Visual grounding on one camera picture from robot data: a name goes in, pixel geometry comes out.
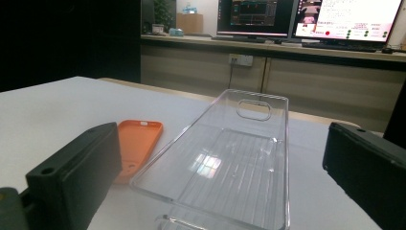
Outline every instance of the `keyboard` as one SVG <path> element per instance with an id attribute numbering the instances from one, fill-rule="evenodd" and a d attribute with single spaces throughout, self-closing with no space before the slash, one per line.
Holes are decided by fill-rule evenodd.
<path id="1" fill-rule="evenodd" d="M 340 50 L 340 51 L 354 51 L 354 52 L 366 52 L 366 53 L 375 53 L 377 48 L 366 47 L 366 46 L 348 46 L 348 45 L 327 45 L 324 43 L 318 42 L 304 42 L 302 47 L 305 48 L 314 48 L 314 49 L 326 49 L 326 50 Z"/>
<path id="2" fill-rule="evenodd" d="M 248 38 L 248 37 L 214 36 L 214 37 L 212 37 L 212 40 L 265 43 L 266 39 L 263 39 L 263 38 Z"/>

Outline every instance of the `power outlet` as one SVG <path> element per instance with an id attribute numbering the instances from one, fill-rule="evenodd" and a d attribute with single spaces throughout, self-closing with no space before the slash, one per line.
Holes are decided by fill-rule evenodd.
<path id="1" fill-rule="evenodd" d="M 235 60 L 234 64 L 243 65 L 243 66 L 252 66 L 254 57 L 252 56 L 245 56 L 245 55 L 236 55 L 230 54 L 229 55 L 229 63 L 232 63 L 232 60 Z"/>

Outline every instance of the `computer monitor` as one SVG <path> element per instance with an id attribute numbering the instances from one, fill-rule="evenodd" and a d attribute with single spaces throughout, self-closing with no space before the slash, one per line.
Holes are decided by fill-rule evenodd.
<path id="1" fill-rule="evenodd" d="M 218 0 L 217 35 L 286 38 L 294 0 Z"/>
<path id="2" fill-rule="evenodd" d="M 292 37 L 376 45 L 389 40 L 402 0 L 299 0 Z"/>

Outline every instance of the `orange phone case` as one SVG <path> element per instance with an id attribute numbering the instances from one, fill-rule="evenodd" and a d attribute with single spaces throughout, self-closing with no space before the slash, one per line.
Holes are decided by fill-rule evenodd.
<path id="1" fill-rule="evenodd" d="M 159 122 L 126 120 L 118 128 L 123 169 L 114 183 L 125 184 L 144 166 L 164 126 Z"/>

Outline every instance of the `white table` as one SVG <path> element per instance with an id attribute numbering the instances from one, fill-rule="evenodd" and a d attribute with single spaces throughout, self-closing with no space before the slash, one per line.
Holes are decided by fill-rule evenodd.
<path id="1" fill-rule="evenodd" d="M 0 187 L 27 188 L 25 174 L 90 127 L 159 121 L 158 152 L 210 103 L 166 90 L 75 77 L 0 94 Z M 289 120 L 291 229 L 379 229 L 322 168 L 328 125 Z M 138 229 L 128 186 L 113 185 L 89 229 Z"/>

